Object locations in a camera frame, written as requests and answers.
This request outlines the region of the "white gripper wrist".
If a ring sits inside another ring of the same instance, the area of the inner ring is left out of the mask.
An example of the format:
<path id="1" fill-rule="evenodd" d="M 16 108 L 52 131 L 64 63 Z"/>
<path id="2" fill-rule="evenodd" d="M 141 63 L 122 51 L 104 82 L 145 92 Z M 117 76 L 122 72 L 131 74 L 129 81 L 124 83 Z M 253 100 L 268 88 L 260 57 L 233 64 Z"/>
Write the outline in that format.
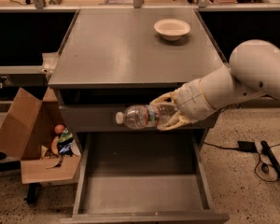
<path id="1" fill-rule="evenodd" d="M 176 112 L 164 124 L 157 126 L 158 130 L 169 131 L 207 119 L 216 110 L 208 104 L 201 81 L 199 79 L 183 84 L 175 91 L 166 92 L 150 102 L 153 104 L 169 103 L 177 105 L 180 112 Z"/>

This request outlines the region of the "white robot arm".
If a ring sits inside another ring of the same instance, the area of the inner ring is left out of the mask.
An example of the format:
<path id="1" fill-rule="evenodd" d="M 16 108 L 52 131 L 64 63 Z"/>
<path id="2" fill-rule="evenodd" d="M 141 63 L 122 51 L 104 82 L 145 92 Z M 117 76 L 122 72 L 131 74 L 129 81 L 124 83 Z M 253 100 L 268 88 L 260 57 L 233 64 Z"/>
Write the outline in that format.
<path id="1" fill-rule="evenodd" d="M 166 131 L 204 120 L 224 106 L 262 95 L 280 101 L 280 49 L 256 39 L 238 45 L 227 65 L 187 82 L 153 102 L 157 104 L 169 99 L 177 106 L 173 117 L 158 126 Z"/>

